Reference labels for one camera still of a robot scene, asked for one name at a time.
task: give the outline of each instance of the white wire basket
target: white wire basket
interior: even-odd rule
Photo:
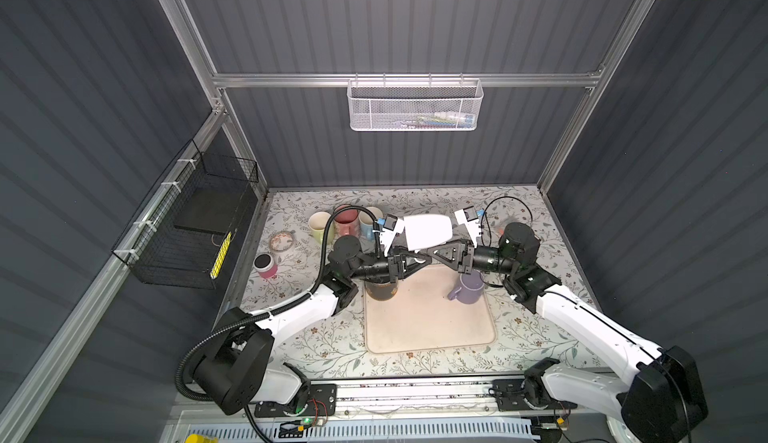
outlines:
[[[404,76],[350,80],[346,95],[354,131],[472,131],[483,92],[476,79]]]

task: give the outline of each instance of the wire basket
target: wire basket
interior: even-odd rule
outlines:
[[[361,84],[350,80],[350,127],[354,131],[472,131],[477,128],[480,80]]]
[[[227,285],[258,206],[257,183],[255,161],[198,152],[175,181],[161,183],[167,188],[156,209],[144,220],[131,223],[118,240],[140,225],[133,243],[128,248],[116,245],[112,253],[142,283],[201,289],[215,289],[217,282]],[[198,189],[236,199],[224,236],[176,226]]]

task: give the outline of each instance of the gray wall panel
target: gray wall panel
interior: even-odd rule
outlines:
[[[0,0],[0,108],[5,405],[210,106],[157,0]],[[28,441],[155,439],[220,297],[129,280]]]
[[[221,73],[595,70],[632,0],[187,0]]]
[[[658,0],[549,194],[603,310],[696,358],[697,440],[763,438],[766,68],[768,0]]]
[[[274,187],[533,183],[584,91],[489,88],[478,129],[357,132],[343,89],[227,90]]]

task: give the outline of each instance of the black wire basket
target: black wire basket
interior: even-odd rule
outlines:
[[[258,207],[257,183],[255,161],[198,152],[174,182],[161,183],[168,188],[156,208],[139,223],[137,211],[112,253],[142,283],[200,289],[227,285]],[[231,216],[223,234],[179,227],[185,207],[199,192],[214,198],[221,195],[230,203],[227,208],[231,208]],[[219,219],[228,214],[219,215]],[[138,235],[132,245],[118,248],[136,226]]]

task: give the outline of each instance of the beige tray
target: beige tray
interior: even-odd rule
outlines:
[[[377,354],[490,345],[496,328],[485,294],[474,304],[447,299],[458,273],[429,265],[385,302],[365,295],[366,347]]]

